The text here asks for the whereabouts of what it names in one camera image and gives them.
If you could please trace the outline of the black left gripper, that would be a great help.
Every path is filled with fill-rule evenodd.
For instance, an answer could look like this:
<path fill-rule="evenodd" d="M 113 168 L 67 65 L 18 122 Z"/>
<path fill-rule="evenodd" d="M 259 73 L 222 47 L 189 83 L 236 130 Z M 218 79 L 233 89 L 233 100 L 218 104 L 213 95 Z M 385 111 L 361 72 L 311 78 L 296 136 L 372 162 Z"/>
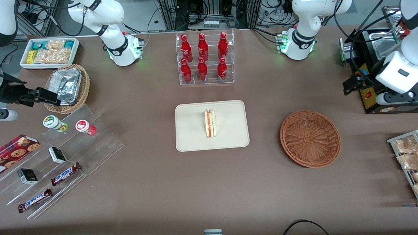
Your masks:
<path fill-rule="evenodd" d="M 375 86 L 376 83 L 364 76 L 354 75 L 343 82 L 343 92 L 347 96 L 352 92 L 367 89 Z"/>

